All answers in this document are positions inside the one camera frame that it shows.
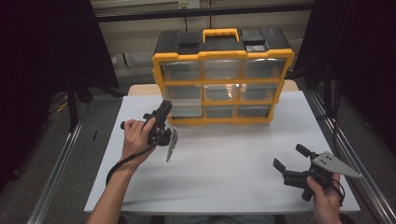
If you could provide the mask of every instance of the toolbox handle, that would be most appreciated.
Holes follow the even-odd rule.
[[[236,41],[239,41],[238,30],[235,28],[204,30],[203,31],[203,40],[205,43],[206,36],[223,36],[223,35],[234,35]]]

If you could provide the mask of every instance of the person's right hand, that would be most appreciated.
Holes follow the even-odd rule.
[[[340,182],[340,175],[333,174],[332,178]],[[340,196],[333,188],[323,190],[321,185],[309,176],[306,182],[314,195],[314,213],[318,224],[338,224],[340,221]],[[339,185],[333,181],[334,186],[339,189]]]

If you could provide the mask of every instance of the gray carpet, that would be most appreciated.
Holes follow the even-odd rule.
[[[127,92],[135,81],[136,77],[120,78],[121,90]],[[148,78],[145,82],[150,83],[152,79]],[[299,84],[299,87],[303,89],[304,85]],[[119,98],[108,96],[97,89],[92,89],[92,92],[95,95],[94,100],[90,104],[88,116],[84,120],[78,140],[44,217],[44,223],[83,223],[88,216],[82,209],[91,191],[121,103]],[[364,118],[345,96],[342,97],[338,111],[338,122],[368,172],[395,206],[396,188],[394,181],[390,181],[396,176],[393,172],[396,168],[395,156],[387,149],[378,134],[365,128]],[[323,120],[318,123],[331,145],[332,135],[329,129]],[[68,125],[67,108],[50,115],[46,128],[21,167],[21,178],[9,181],[0,194],[0,223],[27,222],[64,146]],[[368,202],[371,210],[375,211],[375,207],[370,203],[360,182],[354,183],[362,196],[361,199],[356,190],[353,190],[361,211],[349,215],[356,223],[375,223],[363,200]],[[294,219],[296,223],[315,223],[311,213],[287,215],[286,219],[288,223],[292,223]],[[127,220],[128,223],[148,224],[150,217],[127,217]]]

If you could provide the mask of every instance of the white tabletop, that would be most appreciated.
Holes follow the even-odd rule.
[[[160,95],[126,96],[84,211],[91,212],[105,189],[106,175],[120,158],[120,123],[142,119],[157,109]],[[283,91],[269,124],[177,126],[178,142],[169,162],[157,147],[135,172],[121,208],[145,215],[287,214],[313,210],[302,189],[283,184],[273,167],[306,171],[310,161],[296,144],[331,151],[301,91]],[[346,198],[341,211],[360,208],[342,177]]]

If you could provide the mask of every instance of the storage organizer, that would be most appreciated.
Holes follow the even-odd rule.
[[[270,122],[294,53],[278,27],[162,32],[152,58],[172,124]]]

